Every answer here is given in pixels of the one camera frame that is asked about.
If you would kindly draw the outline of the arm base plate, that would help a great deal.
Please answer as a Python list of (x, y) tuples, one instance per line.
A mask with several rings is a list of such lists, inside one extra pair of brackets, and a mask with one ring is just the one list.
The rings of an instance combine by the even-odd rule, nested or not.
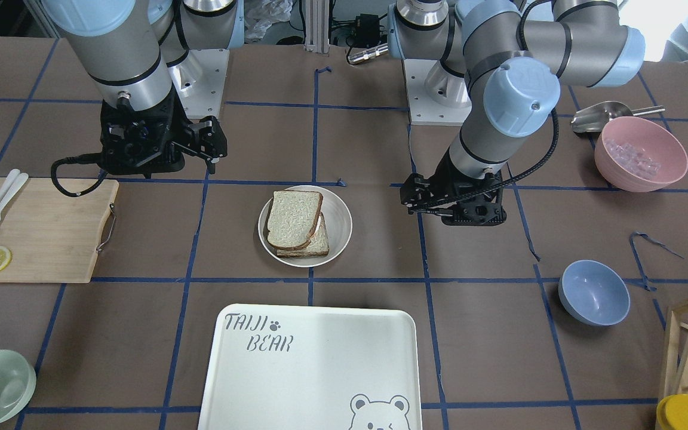
[(188, 119), (219, 117), (230, 54), (224, 49), (189, 51), (184, 61), (168, 68)]
[(439, 60), (403, 61), (410, 123), (461, 126), (472, 110), (462, 77), (443, 68)]

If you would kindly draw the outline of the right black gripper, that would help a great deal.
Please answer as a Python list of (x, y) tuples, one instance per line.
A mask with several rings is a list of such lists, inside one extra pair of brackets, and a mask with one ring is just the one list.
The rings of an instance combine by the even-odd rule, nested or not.
[(228, 154), (228, 140), (215, 116), (189, 124), (177, 90), (155, 106), (134, 110), (123, 101), (100, 111), (103, 145), (99, 167), (112, 175), (174, 173), (185, 166), (183, 151), (205, 161), (209, 175)]

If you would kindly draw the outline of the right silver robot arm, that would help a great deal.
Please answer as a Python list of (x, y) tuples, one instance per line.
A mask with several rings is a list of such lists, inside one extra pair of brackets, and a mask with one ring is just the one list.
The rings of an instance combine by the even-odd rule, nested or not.
[(245, 41), (241, 1), (45, 1), (103, 103), (101, 150), (57, 161), (112, 175), (180, 171), (186, 157), (214, 174), (228, 152), (214, 81), (195, 56)]

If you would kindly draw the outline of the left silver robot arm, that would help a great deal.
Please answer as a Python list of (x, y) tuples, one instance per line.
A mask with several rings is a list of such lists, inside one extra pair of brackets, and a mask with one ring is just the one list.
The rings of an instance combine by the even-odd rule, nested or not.
[(409, 213), (454, 226), (505, 222), (503, 190), (556, 150), (561, 87), (619, 87), (644, 63), (646, 40), (620, 22), (615, 1), (551, 1), (552, 20), (513, 1), (398, 1), (388, 11), (389, 52), (450, 60), (471, 111), (434, 174), (400, 189)]

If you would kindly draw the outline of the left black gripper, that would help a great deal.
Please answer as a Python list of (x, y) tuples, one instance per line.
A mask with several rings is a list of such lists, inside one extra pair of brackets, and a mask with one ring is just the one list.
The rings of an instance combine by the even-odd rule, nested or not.
[(432, 198), (459, 198), (462, 194), (473, 194), (500, 183), (502, 175), (499, 172), (483, 174), (482, 179), (471, 179), (450, 161), (442, 161), (428, 179), (422, 174), (410, 174), (400, 187), (400, 201), (409, 214), (433, 214), (449, 226), (497, 226), (507, 220), (502, 188), (460, 199), (446, 208), (416, 207), (428, 204)]

